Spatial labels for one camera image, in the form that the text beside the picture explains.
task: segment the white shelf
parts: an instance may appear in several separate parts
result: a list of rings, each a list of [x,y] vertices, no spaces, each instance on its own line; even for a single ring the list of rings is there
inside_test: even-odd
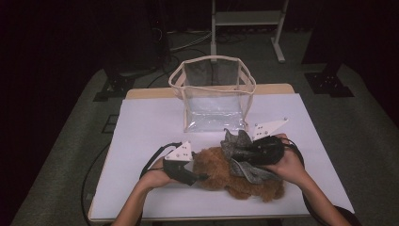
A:
[[[217,12],[215,25],[279,24],[280,10]]]

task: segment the plush toy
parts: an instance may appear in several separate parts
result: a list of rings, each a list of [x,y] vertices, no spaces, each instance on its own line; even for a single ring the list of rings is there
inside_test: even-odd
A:
[[[251,144],[244,131],[239,136],[233,136],[228,131],[226,139],[221,141],[221,147],[197,153],[194,156],[193,172],[209,176],[207,180],[200,181],[199,185],[208,190],[224,188],[239,200],[246,200],[250,196],[259,196],[263,202],[281,198],[284,195],[284,183],[277,175],[231,158],[240,152],[236,147],[243,146],[243,143]]]

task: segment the transparent vinyl tote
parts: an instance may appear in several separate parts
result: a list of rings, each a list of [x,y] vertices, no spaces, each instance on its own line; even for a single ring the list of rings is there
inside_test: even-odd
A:
[[[247,130],[255,79],[239,59],[204,56],[184,61],[169,85],[184,101],[184,131]]]

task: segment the fur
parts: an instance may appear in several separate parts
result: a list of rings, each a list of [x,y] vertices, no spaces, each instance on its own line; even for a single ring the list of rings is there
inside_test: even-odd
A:
[[[209,178],[199,181],[199,185],[207,190],[226,189],[238,200],[246,200],[250,196],[259,196],[263,202],[270,202],[284,195],[282,180],[266,180],[263,184],[250,183],[245,177],[230,175],[230,163],[220,147],[202,150],[194,156],[193,172],[206,173]]]

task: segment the dark background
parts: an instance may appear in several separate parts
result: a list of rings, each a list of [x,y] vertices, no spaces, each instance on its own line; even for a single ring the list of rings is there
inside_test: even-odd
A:
[[[147,55],[159,64],[156,47],[139,43],[149,16],[134,1],[123,24],[113,15],[129,11],[128,1],[2,1],[0,65],[3,148],[0,155],[0,224],[8,225],[32,186],[85,85],[104,58],[121,53],[132,63]],[[210,29],[211,1],[166,0],[166,30]],[[220,10],[279,8],[280,1],[218,1]],[[284,29],[313,29],[303,63],[326,63],[338,55],[358,72],[381,106],[398,124],[398,7],[394,1],[291,0]],[[141,48],[126,46],[126,32]]]

